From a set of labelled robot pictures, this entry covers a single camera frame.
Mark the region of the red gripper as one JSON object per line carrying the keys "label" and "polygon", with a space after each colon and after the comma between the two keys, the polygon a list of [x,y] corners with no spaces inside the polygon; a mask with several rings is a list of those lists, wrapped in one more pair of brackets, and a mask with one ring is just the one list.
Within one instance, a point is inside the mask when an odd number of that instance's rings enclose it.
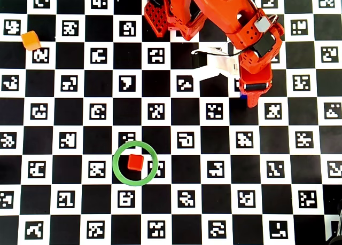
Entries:
{"label": "red gripper", "polygon": [[272,80],[271,61],[278,55],[284,34],[280,24],[274,24],[260,39],[239,55],[240,91],[245,92],[248,108],[258,104]]}

